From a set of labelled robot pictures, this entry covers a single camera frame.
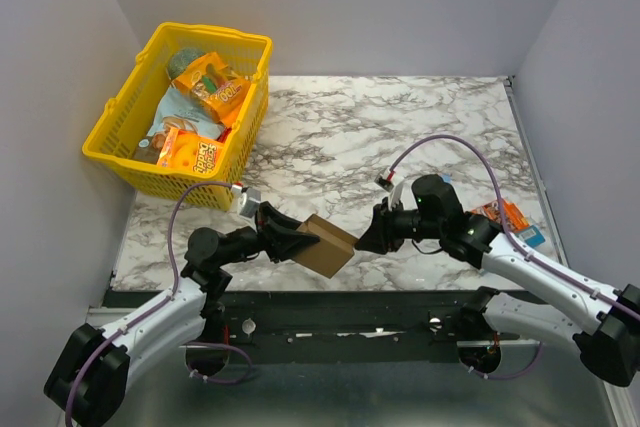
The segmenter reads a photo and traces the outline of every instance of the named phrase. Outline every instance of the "marble countertop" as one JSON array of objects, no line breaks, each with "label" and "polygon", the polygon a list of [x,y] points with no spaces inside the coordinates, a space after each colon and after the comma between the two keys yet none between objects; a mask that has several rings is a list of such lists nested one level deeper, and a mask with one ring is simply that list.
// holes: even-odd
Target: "marble countertop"
[{"label": "marble countertop", "polygon": [[[537,224],[547,241],[538,250],[557,258],[502,81],[444,77],[272,77],[264,119],[243,182],[281,212],[316,213],[359,237],[385,192],[376,174],[414,141],[432,133],[458,135],[490,160],[503,195]],[[495,199],[482,164],[462,145],[435,141],[398,168],[409,180],[424,173],[451,176],[466,209]],[[415,206],[405,189],[405,208]],[[136,194],[112,287],[118,291],[169,287],[166,246],[173,202]],[[174,230],[178,265],[197,227],[222,232],[245,226],[236,215],[183,206]],[[424,249],[436,245],[425,241]],[[409,242],[387,256],[357,252],[332,279],[294,262],[272,264],[263,253],[225,267],[228,290],[427,290],[517,288],[446,254],[423,256]]]}]

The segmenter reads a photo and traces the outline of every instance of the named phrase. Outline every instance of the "cardboard box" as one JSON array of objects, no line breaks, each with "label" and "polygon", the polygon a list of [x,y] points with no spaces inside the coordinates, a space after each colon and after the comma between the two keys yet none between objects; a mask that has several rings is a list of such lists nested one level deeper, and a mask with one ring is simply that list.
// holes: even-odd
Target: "cardboard box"
[{"label": "cardboard box", "polygon": [[293,260],[329,279],[354,255],[353,246],[358,239],[322,217],[313,214],[297,230],[317,235],[320,242],[296,255]]}]

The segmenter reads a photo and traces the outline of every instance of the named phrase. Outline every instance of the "orange package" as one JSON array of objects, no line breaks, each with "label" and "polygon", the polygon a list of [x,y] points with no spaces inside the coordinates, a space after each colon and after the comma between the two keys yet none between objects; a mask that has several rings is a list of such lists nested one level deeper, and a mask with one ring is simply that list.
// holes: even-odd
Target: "orange package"
[{"label": "orange package", "polygon": [[214,122],[227,128],[238,117],[251,86],[216,52],[194,60],[173,83],[183,95],[195,97]]},{"label": "orange package", "polygon": [[[522,214],[522,212],[520,212],[520,209],[516,207],[516,204],[513,204],[504,199],[502,200],[502,203],[502,205],[504,206],[505,214],[507,215],[507,223],[509,224],[509,229],[512,232],[518,232],[529,227],[529,222]],[[501,223],[497,200],[489,202],[488,204],[485,204],[482,207],[478,207],[477,209],[473,209],[471,212],[473,212],[474,214],[484,215],[485,217],[489,217],[495,222]]]},{"label": "orange package", "polygon": [[212,172],[224,144],[193,132],[171,128],[158,163],[160,167],[207,174]]}]

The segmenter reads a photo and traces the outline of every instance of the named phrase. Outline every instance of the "metal floor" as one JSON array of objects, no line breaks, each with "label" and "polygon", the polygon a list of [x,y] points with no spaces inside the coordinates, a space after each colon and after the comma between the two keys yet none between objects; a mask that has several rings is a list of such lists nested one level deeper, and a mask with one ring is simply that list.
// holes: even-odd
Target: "metal floor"
[{"label": "metal floor", "polygon": [[[499,371],[526,365],[509,347]],[[109,427],[606,427],[613,414],[600,381],[548,348],[515,381],[485,381],[460,365],[426,362],[258,366],[239,386],[189,379],[183,351],[132,387]]]}]

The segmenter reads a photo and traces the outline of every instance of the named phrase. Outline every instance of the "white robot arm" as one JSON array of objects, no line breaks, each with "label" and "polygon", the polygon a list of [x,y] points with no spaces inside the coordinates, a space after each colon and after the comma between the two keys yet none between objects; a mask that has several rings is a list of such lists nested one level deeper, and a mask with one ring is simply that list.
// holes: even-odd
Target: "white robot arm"
[{"label": "white robot arm", "polygon": [[[455,191],[437,175],[420,177],[412,185],[417,209],[404,210],[398,195],[374,207],[369,229],[357,250],[387,254],[405,239],[438,239],[444,252],[477,269],[505,277],[546,304],[523,302],[493,289],[478,290],[478,301],[461,306],[465,329],[504,332],[538,339],[580,355],[601,379],[629,385],[640,361],[640,290],[623,292],[577,274],[543,258],[502,231],[486,217],[464,212]],[[65,408],[72,397],[72,416],[83,427],[100,427],[117,410],[128,388],[169,352],[198,339],[207,324],[224,322],[218,300],[231,276],[220,267],[251,260],[266,251],[274,262],[290,259],[318,242],[300,233],[300,222],[262,203],[256,229],[230,234],[212,229],[194,231],[185,256],[187,265],[177,289],[168,289],[123,319],[95,329],[87,324],[69,339],[45,385],[45,394]],[[129,320],[165,303],[161,309],[127,330]],[[103,344],[91,370],[76,391],[78,369]]]}]

